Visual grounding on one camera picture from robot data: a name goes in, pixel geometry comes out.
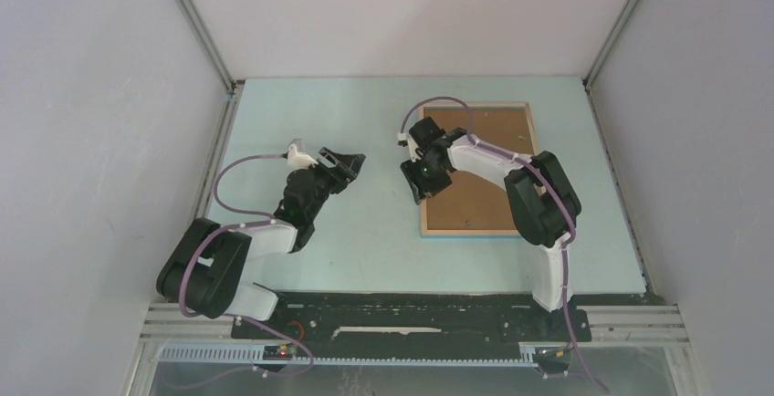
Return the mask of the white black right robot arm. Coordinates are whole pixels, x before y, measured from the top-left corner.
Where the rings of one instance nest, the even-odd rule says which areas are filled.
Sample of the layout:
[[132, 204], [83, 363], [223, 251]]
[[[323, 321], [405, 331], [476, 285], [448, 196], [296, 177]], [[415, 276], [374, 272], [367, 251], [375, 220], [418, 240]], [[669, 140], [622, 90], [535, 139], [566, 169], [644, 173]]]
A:
[[430, 117], [398, 133], [397, 143], [409, 153], [400, 169], [416, 204], [449, 187], [453, 172], [473, 174], [506, 193], [520, 236], [539, 250], [532, 297], [541, 307], [530, 325], [542, 339], [562, 333], [568, 319], [561, 308], [571, 296], [567, 249], [581, 203], [557, 157], [503, 150], [462, 128], [447, 132]]

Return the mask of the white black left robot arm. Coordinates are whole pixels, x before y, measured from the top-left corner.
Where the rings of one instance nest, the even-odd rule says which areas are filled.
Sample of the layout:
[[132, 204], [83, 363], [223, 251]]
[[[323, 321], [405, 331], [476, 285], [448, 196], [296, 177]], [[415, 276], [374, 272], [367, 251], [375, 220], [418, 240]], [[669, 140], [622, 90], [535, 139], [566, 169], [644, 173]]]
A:
[[358, 177], [366, 157], [323, 148], [314, 158], [299, 139], [271, 157], [291, 169], [277, 209], [256, 211], [255, 221], [247, 223], [194, 219], [162, 267], [155, 287], [187, 317], [252, 318], [265, 337], [277, 338], [287, 330], [288, 313], [277, 306], [278, 292], [245, 274], [246, 263], [301, 251], [315, 232], [314, 222], [324, 203]]

